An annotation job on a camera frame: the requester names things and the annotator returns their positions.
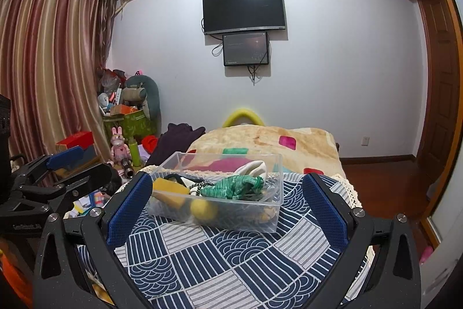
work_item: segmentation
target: yellow foam tube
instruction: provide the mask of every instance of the yellow foam tube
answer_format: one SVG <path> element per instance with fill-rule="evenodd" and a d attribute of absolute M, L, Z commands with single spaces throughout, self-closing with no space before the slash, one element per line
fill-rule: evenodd
<path fill-rule="evenodd" d="M 241 108 L 241 109 L 235 110 L 232 114 L 230 114 L 230 116 L 224 122 L 222 127 L 223 128 L 230 127 L 233 124 L 233 122 L 235 122 L 240 117 L 249 118 L 254 125 L 265 126 L 262 120 L 260 119 L 260 117 L 256 113 L 254 113 L 253 111 L 249 109 Z"/>
<path fill-rule="evenodd" d="M 190 205 L 191 214 L 198 220 L 212 220 L 217 216 L 218 208 L 207 199 L 194 199 Z"/>
<path fill-rule="evenodd" d="M 165 180 L 163 178 L 157 178 L 153 182 L 153 190 L 167 191 L 169 193 L 176 193 L 176 194 L 190 194 L 189 188 L 185 188 L 179 183 Z M 181 196 L 168 195 L 166 193 L 159 193 L 159 192 L 153 192 L 152 196 L 175 209 L 179 209 L 180 207 L 182 207 L 186 199 Z"/>

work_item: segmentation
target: curtain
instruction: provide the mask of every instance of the curtain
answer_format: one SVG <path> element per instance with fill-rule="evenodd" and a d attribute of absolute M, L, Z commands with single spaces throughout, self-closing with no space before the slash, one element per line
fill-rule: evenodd
<path fill-rule="evenodd" d="M 12 103 L 13 154 L 31 161 L 88 130 L 109 158 L 94 69 L 99 15 L 100 0 L 0 0 L 0 93 Z"/>
<path fill-rule="evenodd" d="M 100 10 L 98 15 L 98 44 L 97 56 L 99 61 L 96 61 L 98 68 L 106 68 L 109 48 L 111 46 L 111 38 L 113 36 L 114 12 L 116 11 L 117 0 L 100 0 Z"/>

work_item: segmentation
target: small monitor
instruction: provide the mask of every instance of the small monitor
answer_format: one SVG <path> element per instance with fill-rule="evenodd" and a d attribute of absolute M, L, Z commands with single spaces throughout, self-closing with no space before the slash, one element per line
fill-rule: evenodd
<path fill-rule="evenodd" d="M 225 66 L 269 64 L 267 32 L 224 34 L 223 44 Z"/>

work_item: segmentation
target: tv screen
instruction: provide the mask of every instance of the tv screen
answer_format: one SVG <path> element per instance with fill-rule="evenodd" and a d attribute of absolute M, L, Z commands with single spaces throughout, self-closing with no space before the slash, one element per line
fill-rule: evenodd
<path fill-rule="evenodd" d="M 286 28 L 283 0 L 203 0 L 204 34 Z"/>

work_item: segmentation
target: pink bunny figurine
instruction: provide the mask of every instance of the pink bunny figurine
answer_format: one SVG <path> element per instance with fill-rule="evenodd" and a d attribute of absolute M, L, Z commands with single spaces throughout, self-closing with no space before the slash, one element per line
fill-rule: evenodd
<path fill-rule="evenodd" d="M 124 137 L 122 136 L 122 127 L 118 127 L 117 130 L 115 127 L 112 129 L 113 136 L 111 137 L 111 156 L 113 161 L 116 163 L 121 163 L 122 159 L 132 159 L 130 154 L 129 146 L 124 143 Z"/>

